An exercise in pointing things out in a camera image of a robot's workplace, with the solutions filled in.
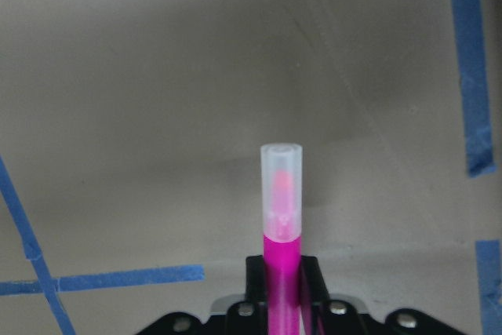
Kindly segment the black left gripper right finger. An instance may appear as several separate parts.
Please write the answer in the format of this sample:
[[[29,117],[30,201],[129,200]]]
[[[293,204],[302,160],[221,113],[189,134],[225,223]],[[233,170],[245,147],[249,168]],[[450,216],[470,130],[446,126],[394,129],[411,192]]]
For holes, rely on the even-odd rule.
[[[300,306],[306,334],[368,334],[361,300],[329,293],[316,257],[300,262]]]

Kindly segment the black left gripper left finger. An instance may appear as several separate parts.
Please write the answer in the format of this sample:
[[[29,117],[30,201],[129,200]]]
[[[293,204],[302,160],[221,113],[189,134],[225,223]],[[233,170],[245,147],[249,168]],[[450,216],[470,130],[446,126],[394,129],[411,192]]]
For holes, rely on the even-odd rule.
[[[211,334],[268,334],[267,280],[264,258],[246,258],[245,292],[211,305]]]

